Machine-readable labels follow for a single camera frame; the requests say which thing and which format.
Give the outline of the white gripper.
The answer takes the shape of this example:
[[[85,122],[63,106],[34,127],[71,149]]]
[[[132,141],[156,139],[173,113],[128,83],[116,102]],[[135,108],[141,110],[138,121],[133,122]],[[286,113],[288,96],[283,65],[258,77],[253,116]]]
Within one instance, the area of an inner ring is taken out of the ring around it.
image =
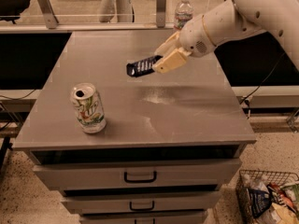
[[[203,57],[213,52],[215,48],[216,46],[206,34],[204,15],[200,14],[188,21],[181,31],[176,31],[169,36],[154,51],[155,55],[164,57],[153,65],[152,69],[158,73],[167,73],[184,65],[190,55]]]

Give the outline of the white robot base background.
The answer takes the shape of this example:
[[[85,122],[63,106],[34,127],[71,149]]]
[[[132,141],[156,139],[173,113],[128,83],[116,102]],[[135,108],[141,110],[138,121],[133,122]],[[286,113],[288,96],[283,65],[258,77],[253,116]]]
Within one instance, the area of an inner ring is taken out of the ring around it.
[[[111,22],[114,16],[117,16],[117,22],[134,22],[135,14],[132,0],[101,0],[99,21]]]

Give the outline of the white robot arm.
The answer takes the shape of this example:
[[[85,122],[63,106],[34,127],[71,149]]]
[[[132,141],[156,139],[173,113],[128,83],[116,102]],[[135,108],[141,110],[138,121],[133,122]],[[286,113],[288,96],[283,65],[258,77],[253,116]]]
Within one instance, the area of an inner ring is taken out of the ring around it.
[[[299,69],[298,0],[226,0],[200,14],[155,50],[159,73],[176,69],[190,56],[203,57],[234,40],[270,33]]]

